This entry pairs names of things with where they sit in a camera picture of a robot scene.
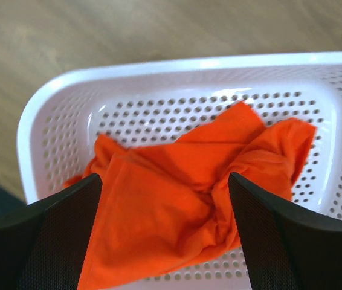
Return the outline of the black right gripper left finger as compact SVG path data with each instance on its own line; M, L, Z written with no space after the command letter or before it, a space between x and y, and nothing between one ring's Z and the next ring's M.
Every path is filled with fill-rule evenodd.
M0 217L0 289L76 289L100 200L92 173Z

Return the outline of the orange t shirt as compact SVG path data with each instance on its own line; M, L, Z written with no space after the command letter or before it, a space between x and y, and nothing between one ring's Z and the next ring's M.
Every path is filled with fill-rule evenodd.
M170 144L124 148L100 135L84 175L102 180L79 289L106 289L215 259L240 246L228 178L290 200L316 134L266 126L245 103Z

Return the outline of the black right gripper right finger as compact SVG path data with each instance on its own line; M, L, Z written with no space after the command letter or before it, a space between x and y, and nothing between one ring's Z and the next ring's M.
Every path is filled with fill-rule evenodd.
M342 221L280 198L238 173L231 204L252 289L342 289Z

